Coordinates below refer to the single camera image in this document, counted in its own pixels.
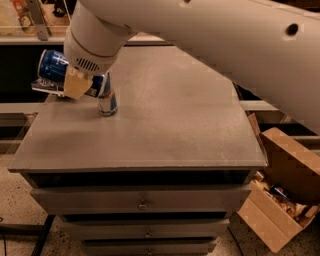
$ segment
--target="blue can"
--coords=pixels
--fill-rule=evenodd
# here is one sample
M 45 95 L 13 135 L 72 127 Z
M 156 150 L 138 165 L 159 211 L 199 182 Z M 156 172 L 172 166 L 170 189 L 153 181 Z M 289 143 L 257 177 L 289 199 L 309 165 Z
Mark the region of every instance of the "blue can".
M 38 76 L 52 82 L 64 82 L 69 62 L 63 53 L 44 50 L 40 58 Z
M 61 86 L 61 84 L 64 83 L 68 66 L 69 62 L 63 53 L 55 50 L 44 50 L 38 66 L 38 76 L 49 80 L 53 85 Z M 101 93 L 101 88 L 104 86 L 103 82 L 104 75 L 94 76 L 92 78 L 91 88 L 86 94 L 92 97 L 98 97 Z

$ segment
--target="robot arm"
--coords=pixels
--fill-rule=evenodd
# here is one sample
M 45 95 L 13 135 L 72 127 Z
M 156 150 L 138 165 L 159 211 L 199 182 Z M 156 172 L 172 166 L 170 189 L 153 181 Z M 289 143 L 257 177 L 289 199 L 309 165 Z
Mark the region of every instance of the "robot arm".
M 319 25 L 267 0 L 80 0 L 65 54 L 97 75 L 136 32 L 151 33 L 320 134 Z

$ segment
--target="gray cabinet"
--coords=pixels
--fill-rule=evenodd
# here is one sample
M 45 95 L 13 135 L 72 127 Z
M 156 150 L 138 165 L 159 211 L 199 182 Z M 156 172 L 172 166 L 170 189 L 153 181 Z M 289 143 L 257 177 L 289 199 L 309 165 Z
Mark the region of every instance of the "gray cabinet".
M 111 72 L 116 115 L 49 96 L 10 171 L 89 255 L 207 254 L 266 165 L 231 82 L 175 47 Z

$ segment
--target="cardboard box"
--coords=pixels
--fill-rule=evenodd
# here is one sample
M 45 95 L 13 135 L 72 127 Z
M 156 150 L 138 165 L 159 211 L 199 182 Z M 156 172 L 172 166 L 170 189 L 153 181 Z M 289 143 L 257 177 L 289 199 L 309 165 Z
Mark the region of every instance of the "cardboard box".
M 320 157 L 277 128 L 261 133 L 260 138 L 269 162 L 265 169 L 268 184 L 279 184 L 291 199 L 312 206 L 297 222 L 257 181 L 250 183 L 252 191 L 238 214 L 277 253 L 311 223 L 319 210 Z

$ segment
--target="floor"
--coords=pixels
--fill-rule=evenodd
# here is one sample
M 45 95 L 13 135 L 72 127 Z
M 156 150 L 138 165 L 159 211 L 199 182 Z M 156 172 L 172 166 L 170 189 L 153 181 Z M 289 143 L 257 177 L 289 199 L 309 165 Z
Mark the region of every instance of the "floor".
M 30 196 L 30 185 L 19 175 L 9 173 L 6 166 L 12 155 L 0 154 L 0 217 L 8 224 L 43 224 L 46 213 Z M 320 216 L 303 232 L 290 241 L 279 253 L 274 254 L 256 234 L 234 213 L 230 219 L 230 230 L 238 240 L 245 256 L 317 256 L 320 255 Z M 36 238 L 6 237 L 8 256 L 31 255 Z M 0 240 L 0 256 L 4 255 L 4 244 Z M 56 218 L 43 248 L 43 256 L 85 256 L 78 241 L 69 239 L 61 230 L 61 220 Z M 209 256 L 241 255 L 229 231 L 217 239 L 217 246 Z

